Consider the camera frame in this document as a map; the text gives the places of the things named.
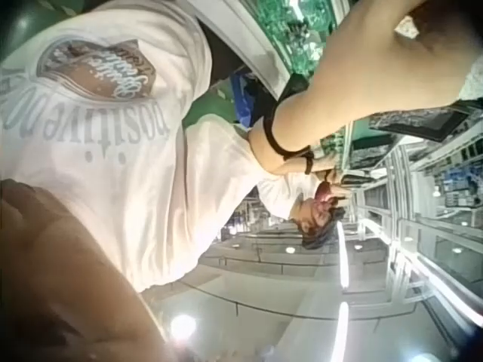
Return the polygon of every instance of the green display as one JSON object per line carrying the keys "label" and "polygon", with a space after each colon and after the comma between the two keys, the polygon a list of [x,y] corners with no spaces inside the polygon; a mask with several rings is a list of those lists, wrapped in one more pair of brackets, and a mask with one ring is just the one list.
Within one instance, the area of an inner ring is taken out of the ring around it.
{"label": "green display", "polygon": [[[244,3],[289,73],[310,79],[322,57],[327,37],[337,26],[330,0],[245,0]],[[321,140],[324,153],[335,151],[342,155],[344,137],[342,129]]]}

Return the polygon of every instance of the white t-shirt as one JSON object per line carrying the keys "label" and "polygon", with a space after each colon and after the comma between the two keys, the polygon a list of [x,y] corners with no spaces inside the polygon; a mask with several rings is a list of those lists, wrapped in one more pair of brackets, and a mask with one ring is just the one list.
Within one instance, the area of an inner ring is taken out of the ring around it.
{"label": "white t-shirt", "polygon": [[56,195],[138,291],[192,270],[266,176],[217,116],[183,132],[208,44],[173,2],[143,4],[59,23],[0,68],[2,179]]}
{"label": "white t-shirt", "polygon": [[257,185],[260,200],[273,215],[288,220],[297,198],[313,198],[320,181],[314,174],[288,173],[268,176]]}

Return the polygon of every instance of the metal frame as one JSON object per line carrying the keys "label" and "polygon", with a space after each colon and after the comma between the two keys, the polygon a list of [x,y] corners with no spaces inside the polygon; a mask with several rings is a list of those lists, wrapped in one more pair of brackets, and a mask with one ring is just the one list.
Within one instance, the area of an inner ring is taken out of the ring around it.
{"label": "metal frame", "polygon": [[427,155],[425,158],[414,162],[411,165],[411,171],[418,171],[431,166],[432,164],[438,163],[452,154],[459,152],[462,148],[467,147],[469,144],[483,138],[483,119],[477,124],[467,130],[465,133],[454,137],[451,141],[444,144],[442,147],[436,149],[431,154]]}

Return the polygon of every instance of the ceiling light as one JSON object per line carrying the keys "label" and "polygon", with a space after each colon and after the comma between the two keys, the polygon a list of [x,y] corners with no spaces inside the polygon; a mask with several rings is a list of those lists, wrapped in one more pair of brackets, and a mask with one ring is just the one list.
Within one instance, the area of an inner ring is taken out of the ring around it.
{"label": "ceiling light", "polygon": [[435,191],[432,193],[435,198],[439,198],[441,196],[441,192],[439,191],[439,186],[435,186]]}
{"label": "ceiling light", "polygon": [[178,315],[171,321],[171,336],[175,341],[186,341],[196,330],[195,318],[189,315]]}
{"label": "ceiling light", "polygon": [[349,287],[349,260],[347,258],[346,236],[340,221],[337,222],[337,234],[339,235],[340,285],[346,289]]}
{"label": "ceiling light", "polygon": [[339,308],[339,320],[335,333],[334,349],[331,362],[342,362],[346,353],[347,330],[349,329],[349,305],[342,302]]}
{"label": "ceiling light", "polygon": [[438,358],[432,354],[420,354],[411,359],[411,362],[440,362]]}

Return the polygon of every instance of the person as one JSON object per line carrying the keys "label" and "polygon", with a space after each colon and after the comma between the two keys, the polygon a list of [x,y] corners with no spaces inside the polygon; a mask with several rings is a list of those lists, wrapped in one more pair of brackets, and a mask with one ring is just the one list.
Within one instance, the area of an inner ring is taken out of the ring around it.
{"label": "person", "polygon": [[342,187],[332,190],[332,185],[328,182],[329,176],[331,181],[337,181],[336,154],[313,162],[313,173],[290,172],[283,176],[272,175],[257,184],[260,201],[266,209],[273,216],[293,221],[305,236],[328,223],[328,205],[335,206],[333,200],[340,195],[340,190],[344,191],[344,196],[349,194],[349,190]]}
{"label": "person", "polygon": [[189,10],[107,3],[2,64],[2,176],[49,191],[136,291],[175,281],[259,181],[303,172],[307,145],[375,112],[459,97],[481,53],[464,19],[447,11],[417,39],[393,31],[424,2],[361,0],[328,39],[308,89],[245,138],[213,115],[181,127],[212,65]]}
{"label": "person", "polygon": [[0,357],[177,361],[140,295],[50,192],[0,183]]}

